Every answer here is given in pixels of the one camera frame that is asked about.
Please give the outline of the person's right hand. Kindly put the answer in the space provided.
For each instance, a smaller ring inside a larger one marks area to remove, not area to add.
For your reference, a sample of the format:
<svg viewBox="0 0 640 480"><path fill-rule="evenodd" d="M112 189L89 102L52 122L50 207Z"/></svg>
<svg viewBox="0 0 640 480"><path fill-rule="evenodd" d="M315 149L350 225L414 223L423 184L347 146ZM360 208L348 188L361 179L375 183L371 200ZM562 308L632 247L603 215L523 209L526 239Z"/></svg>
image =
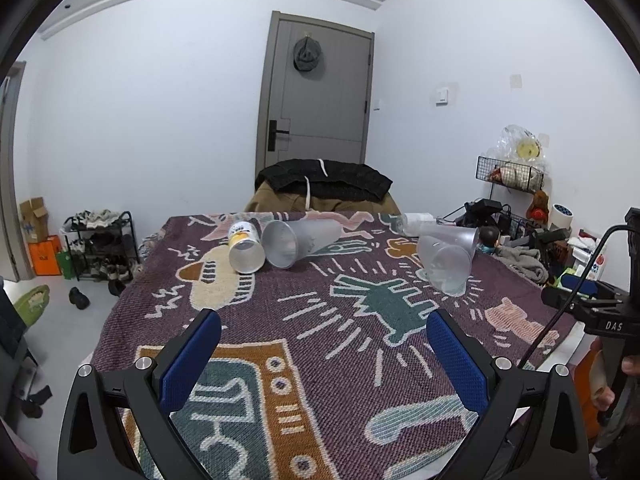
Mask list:
<svg viewBox="0 0 640 480"><path fill-rule="evenodd" d="M615 401L615 393L608 385L606 370L601 351L597 351L589 371L591 401L600 411L607 411Z"/></svg>

